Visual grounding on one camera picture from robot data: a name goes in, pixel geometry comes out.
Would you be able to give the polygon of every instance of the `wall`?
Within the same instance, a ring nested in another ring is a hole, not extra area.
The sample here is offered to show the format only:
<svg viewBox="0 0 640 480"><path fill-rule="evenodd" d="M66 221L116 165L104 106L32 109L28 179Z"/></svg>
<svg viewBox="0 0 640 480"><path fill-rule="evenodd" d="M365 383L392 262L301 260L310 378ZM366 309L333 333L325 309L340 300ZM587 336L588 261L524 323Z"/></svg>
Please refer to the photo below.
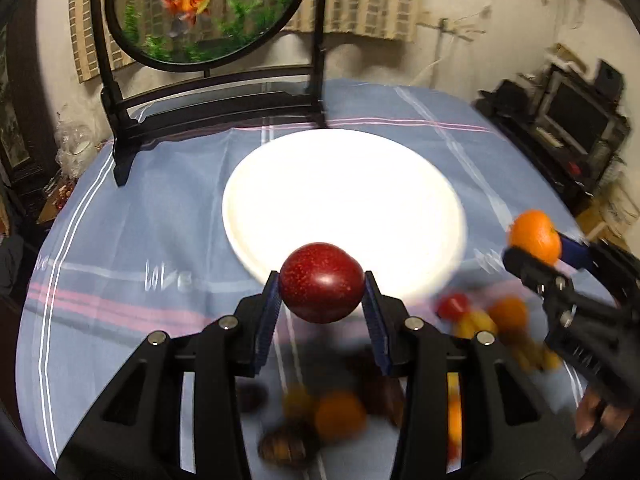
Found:
<svg viewBox="0 0 640 480"><path fill-rule="evenodd" d="M622 157L628 164L626 187L640 206L640 136L635 134L640 120L640 34L626 12L603 0L586 0L582 10L577 0L568 2L559 41L588 65L589 78L595 76L599 59L605 59L625 77L621 112L629 118L632 135ZM625 239L634 254L640 256L640 222Z"/></svg>
<svg viewBox="0 0 640 480"><path fill-rule="evenodd" d="M487 0L423 0L436 23L440 17L450 22L478 12ZM67 0L38 0L38 44L40 63L47 89L52 120L57 113L65 118L83 118L98 131L108 134L99 103L99 82L78 84L68 31ZM444 40L445 59L438 67L437 88L471 101L478 89L491 89L516 72L537 68L543 49L552 42L556 5L551 0L495 0L492 16L481 23L486 34L475 34L471 44ZM478 17L463 23L472 23ZM331 35L327 63L328 77L351 77L369 82L408 84L433 61L437 31L419 27L412 44ZM287 64L306 60L305 41L286 34L275 43L255 52L238 66ZM116 73L124 94L134 94L192 75L161 73L135 65ZM418 84L428 84L428 74Z"/></svg>

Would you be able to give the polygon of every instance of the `fish tank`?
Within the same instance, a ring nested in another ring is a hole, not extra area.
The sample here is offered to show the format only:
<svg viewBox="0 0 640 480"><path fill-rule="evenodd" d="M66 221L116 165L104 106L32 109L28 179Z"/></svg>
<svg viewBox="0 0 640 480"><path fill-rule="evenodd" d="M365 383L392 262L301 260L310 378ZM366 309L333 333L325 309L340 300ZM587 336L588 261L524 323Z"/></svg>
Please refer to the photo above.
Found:
<svg viewBox="0 0 640 480"><path fill-rule="evenodd" d="M110 33L147 66L214 68L245 56L284 28L302 0L105 0Z"/></svg>

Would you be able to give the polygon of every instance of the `blue tablecloth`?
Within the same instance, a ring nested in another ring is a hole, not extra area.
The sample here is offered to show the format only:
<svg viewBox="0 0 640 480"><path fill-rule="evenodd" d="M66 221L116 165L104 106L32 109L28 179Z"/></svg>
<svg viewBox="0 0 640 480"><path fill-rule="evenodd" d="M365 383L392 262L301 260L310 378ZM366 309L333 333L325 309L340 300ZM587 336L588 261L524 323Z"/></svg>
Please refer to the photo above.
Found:
<svg viewBox="0 0 640 480"><path fill-rule="evenodd" d="M531 331L542 339L540 301L527 294L500 264L505 231L529 208L545 210L558 230L580 231L552 189L485 119L466 103L427 89L393 88L348 80L324 89L330 126L362 130L404 144L434 164L452 183L465 208L468 245L460 271L447 288L466 290L482 308L505 293L526 298ZM202 94L145 108L203 100ZM262 143L309 125L232 128L209 137L163 142L136 157L125 187L115 185L111 147L82 176L45 241L33 273L17 351L17 393L22 425L38 455L54 466L85 411L143 337L162 329L171 336L201 330L233 312L238 301L260 291L225 236L222 193L235 166ZM576 276L596 295L601 286ZM432 298L410 311L438 321ZM294 366L292 336L300 370ZM322 336L326 343L309 344ZM242 421L255 479L299 478L265 467L257 457L264 428L281 417L282 386L301 374L313 390L348 385L332 355L332 340L361 341L366 327L349 318L318 333L281 312L276 341L259 380L270 403ZM569 367L533 377L554 410L575 410L584 385ZM185 378L185 399L193 378ZM191 407L182 407L182 463L193 469ZM326 449L310 478L388 478L398 434L371 419L361 438Z"/></svg>

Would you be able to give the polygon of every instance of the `metal screw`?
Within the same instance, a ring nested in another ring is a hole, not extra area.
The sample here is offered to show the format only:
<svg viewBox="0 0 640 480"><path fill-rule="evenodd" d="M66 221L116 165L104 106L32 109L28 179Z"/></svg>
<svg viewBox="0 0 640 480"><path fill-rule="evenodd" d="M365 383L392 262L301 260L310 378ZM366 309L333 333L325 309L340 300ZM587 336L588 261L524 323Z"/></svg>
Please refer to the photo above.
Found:
<svg viewBox="0 0 640 480"><path fill-rule="evenodd" d="M156 330L155 332L149 334L146 340L149 341L153 346L157 346L166 341L166 333L162 330Z"/></svg>
<svg viewBox="0 0 640 480"><path fill-rule="evenodd" d="M238 318L236 316L223 316L218 320L218 325L224 330L231 330L238 326Z"/></svg>
<svg viewBox="0 0 640 480"><path fill-rule="evenodd" d="M478 339L478 342L484 346L489 346L495 343L495 336L491 332L478 332L476 334L476 339Z"/></svg>
<svg viewBox="0 0 640 480"><path fill-rule="evenodd" d="M409 330L420 330L424 326L424 321L419 317L410 316L404 320L404 326Z"/></svg>
<svg viewBox="0 0 640 480"><path fill-rule="evenodd" d="M572 316L572 314L568 310L565 310L560 315L560 324L565 328L569 328L569 325L571 325L573 321L574 321L574 316Z"/></svg>

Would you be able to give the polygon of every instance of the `red fruit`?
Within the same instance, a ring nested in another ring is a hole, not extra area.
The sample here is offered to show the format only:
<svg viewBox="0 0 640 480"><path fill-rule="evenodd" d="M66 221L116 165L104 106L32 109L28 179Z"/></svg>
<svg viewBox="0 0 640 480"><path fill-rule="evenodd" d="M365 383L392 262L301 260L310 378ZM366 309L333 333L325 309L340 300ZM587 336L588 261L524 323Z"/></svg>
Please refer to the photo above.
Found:
<svg viewBox="0 0 640 480"><path fill-rule="evenodd" d="M436 314L447 321L456 322L469 312L469 298L461 292L441 298L436 307Z"/></svg>
<svg viewBox="0 0 640 480"><path fill-rule="evenodd" d="M282 301L296 316L332 323L347 317L362 300L364 272L340 247L316 242L289 255L278 284Z"/></svg>

